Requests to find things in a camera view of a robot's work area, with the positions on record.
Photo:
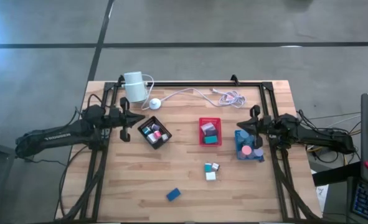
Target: wooden table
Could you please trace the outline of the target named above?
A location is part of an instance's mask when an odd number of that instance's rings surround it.
[[[90,94],[102,95],[104,82],[89,82],[83,106]],[[273,81],[279,114],[296,115],[288,81]],[[183,87],[154,88],[151,97],[162,98]],[[198,88],[215,102],[220,95],[209,87]],[[230,91],[232,87],[216,88]],[[131,142],[120,140],[119,131],[112,132],[106,172],[103,181],[98,222],[257,222],[281,221],[270,150],[265,145],[265,162],[238,161],[235,155],[236,123],[250,119],[249,109],[261,105],[260,93],[254,87],[236,87],[247,102],[243,108],[216,108],[196,92],[176,95],[157,111],[141,111],[131,104],[131,111],[155,115],[173,137],[154,150],[136,129],[146,119],[129,129]],[[118,98],[125,95],[119,90]],[[93,97],[91,104],[98,103]],[[200,147],[198,120],[218,117],[222,121],[222,146]],[[82,145],[73,147],[74,155]],[[63,187],[66,210],[77,201],[87,177],[90,151],[86,149],[67,171]],[[304,147],[293,146],[289,161],[295,189],[312,211],[321,216],[313,178]],[[206,182],[204,163],[220,164],[217,181]],[[174,188],[181,196],[168,202],[166,194]],[[290,200],[285,194],[291,214]],[[92,211],[92,201],[88,214]]]

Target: concrete floor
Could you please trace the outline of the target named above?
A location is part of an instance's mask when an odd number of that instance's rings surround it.
[[[107,3],[0,1],[0,44],[96,43]],[[367,41],[368,0],[116,0],[105,37],[105,43]],[[81,104],[94,51],[0,49],[0,143],[14,147],[27,131],[66,123]],[[360,111],[361,93],[368,92],[368,47],[103,49],[95,80],[137,70],[156,80],[227,80],[231,74],[289,80],[296,108],[311,118]],[[338,127],[351,129],[358,121]],[[359,137],[354,140],[359,146]],[[68,154],[65,147],[35,158],[66,162]],[[341,164],[340,158],[327,166]],[[0,223],[52,220],[62,168],[16,160]]]

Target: red tray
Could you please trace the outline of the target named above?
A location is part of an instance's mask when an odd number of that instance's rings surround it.
[[[203,142],[204,134],[203,134],[201,126],[207,123],[212,123],[214,127],[216,128],[216,130],[218,131],[218,134],[217,134],[218,142],[217,143],[205,144]],[[220,118],[199,118],[199,144],[201,146],[221,146],[222,137],[221,137],[221,119]]]

